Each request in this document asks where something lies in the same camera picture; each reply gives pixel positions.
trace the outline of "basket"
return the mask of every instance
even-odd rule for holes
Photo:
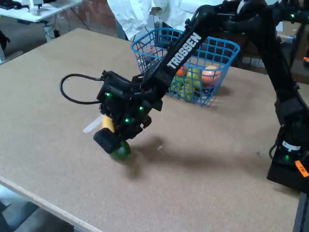
[[[182,31],[157,28],[132,44],[140,72],[162,59],[170,44]],[[240,46],[234,42],[208,37],[175,75],[167,95],[193,104],[206,105],[219,89]]]

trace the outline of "orange label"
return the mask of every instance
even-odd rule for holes
[[[304,168],[303,164],[299,160],[295,161],[295,164],[296,164],[296,167],[299,169],[300,173],[304,177],[309,176],[309,173],[307,172],[307,170]]]

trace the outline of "floor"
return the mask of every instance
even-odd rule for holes
[[[87,26],[91,31],[117,37],[116,29],[90,23],[87,23]],[[78,19],[67,21],[63,17],[57,18],[56,29],[59,30],[60,35],[75,28],[87,29],[87,27]],[[17,51],[23,51],[25,53],[46,43],[43,24],[32,23],[25,25],[18,23],[14,18],[0,16],[0,30],[11,40],[4,51],[6,56]]]
[[[91,31],[117,37],[116,29],[89,23],[87,26]],[[55,28],[59,30],[60,35],[63,35],[75,28],[87,29],[87,27],[78,19],[72,19],[68,22],[65,18],[61,17],[57,18]],[[7,48],[4,51],[6,56],[17,51],[23,51],[25,53],[46,43],[42,24],[26,25],[18,23],[16,19],[0,16],[0,30],[11,40],[11,42],[7,44]],[[23,206],[20,204],[12,204],[3,212],[7,222],[14,220],[14,216],[21,207]],[[16,232],[69,231],[73,231],[73,229],[72,227],[68,227],[67,223],[40,208],[35,210],[34,213],[16,230]]]

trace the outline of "particle board tabletop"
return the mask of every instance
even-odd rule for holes
[[[130,42],[82,29],[0,66],[0,183],[85,231],[292,231],[298,193],[266,179],[279,129],[267,76],[230,68],[207,108],[164,97],[121,164],[83,133],[98,106],[59,92],[63,76],[103,70],[139,73]],[[101,85],[65,90],[90,101]]]

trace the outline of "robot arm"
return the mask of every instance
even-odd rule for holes
[[[308,16],[309,11],[299,7],[284,2],[267,6],[264,0],[225,1],[199,7],[192,19],[186,20],[185,31],[170,45],[167,54],[154,61],[145,73],[128,81],[114,72],[103,72],[104,84],[97,100],[101,113],[112,119],[114,132],[101,129],[95,141],[112,153],[121,141],[133,139],[150,125],[150,110],[161,111],[162,98],[177,70],[210,34],[245,33],[261,54],[277,94],[275,108],[281,128],[270,151],[272,164],[267,178],[309,193],[309,108],[297,91],[299,87],[282,54],[275,28],[283,20],[309,23]]]

